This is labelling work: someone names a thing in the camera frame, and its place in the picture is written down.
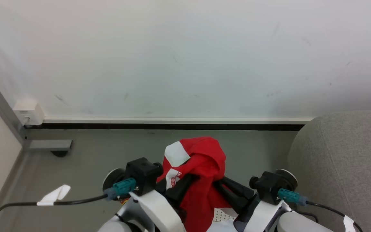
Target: gray floor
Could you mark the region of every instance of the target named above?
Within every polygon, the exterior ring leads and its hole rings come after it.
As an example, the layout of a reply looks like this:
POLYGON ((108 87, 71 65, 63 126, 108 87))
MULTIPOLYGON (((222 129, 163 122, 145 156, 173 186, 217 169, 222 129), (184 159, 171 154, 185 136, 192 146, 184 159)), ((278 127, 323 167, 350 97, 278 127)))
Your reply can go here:
MULTIPOLYGON (((24 168, 10 201, 39 201, 48 192, 68 184, 65 200, 102 194, 107 173, 136 158, 162 162, 167 145, 182 138, 212 136, 225 154, 225 175, 248 186, 253 175, 285 168, 286 155, 296 131, 233 130, 33 130, 33 139, 73 139, 72 151, 63 158, 49 152, 24 154, 24 168)), ((21 207, 6 210, 0 231, 95 232, 120 208, 118 202, 59 207, 21 207)))

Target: gray fabric upholstery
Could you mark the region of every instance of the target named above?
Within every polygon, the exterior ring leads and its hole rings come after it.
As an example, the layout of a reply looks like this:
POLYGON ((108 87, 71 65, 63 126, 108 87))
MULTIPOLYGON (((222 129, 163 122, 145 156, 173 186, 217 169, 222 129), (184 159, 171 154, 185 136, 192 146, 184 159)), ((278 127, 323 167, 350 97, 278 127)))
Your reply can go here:
MULTIPOLYGON (((288 162, 299 182, 296 191, 345 213, 371 232, 371 111, 313 119, 297 134, 288 162)), ((339 215, 313 206, 300 209, 318 215, 329 229, 344 231, 339 215)))

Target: electrical outlet box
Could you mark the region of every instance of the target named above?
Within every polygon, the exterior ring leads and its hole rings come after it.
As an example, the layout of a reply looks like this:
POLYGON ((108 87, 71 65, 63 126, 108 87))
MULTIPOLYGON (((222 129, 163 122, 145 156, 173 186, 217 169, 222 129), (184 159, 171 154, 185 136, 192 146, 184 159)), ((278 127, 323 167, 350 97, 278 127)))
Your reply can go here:
POLYGON ((15 104, 13 111, 22 125, 41 125, 44 121, 43 109, 35 101, 19 101, 15 104))

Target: red cloth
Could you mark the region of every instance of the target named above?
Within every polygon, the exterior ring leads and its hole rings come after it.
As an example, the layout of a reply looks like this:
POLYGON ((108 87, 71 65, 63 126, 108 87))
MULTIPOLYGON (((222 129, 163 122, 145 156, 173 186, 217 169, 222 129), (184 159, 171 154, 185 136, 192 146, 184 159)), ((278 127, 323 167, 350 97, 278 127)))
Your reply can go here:
POLYGON ((166 179, 172 186, 187 173, 200 176, 185 194, 181 208, 187 212, 184 227, 188 232, 206 232, 212 223, 214 208, 230 207, 212 186, 213 181, 224 177, 225 154, 218 141, 211 137, 182 139, 180 143, 190 159, 184 165, 172 167, 165 157, 164 173, 157 181, 165 178, 169 172, 166 179))

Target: teal connector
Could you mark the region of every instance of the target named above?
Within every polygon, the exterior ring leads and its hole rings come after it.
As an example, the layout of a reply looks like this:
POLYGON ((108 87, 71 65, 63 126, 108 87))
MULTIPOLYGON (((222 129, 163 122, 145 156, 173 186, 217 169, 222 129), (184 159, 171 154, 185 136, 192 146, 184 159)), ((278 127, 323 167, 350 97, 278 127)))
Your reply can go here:
POLYGON ((299 204, 301 206, 306 205, 307 197, 303 197, 299 193, 295 191, 290 191, 287 189, 280 188, 278 192, 279 198, 284 200, 285 202, 292 202, 299 204))
POLYGON ((124 179, 118 183, 115 183, 112 188, 115 190, 118 196, 128 194, 130 191, 134 191, 137 186, 137 182, 134 178, 124 179))

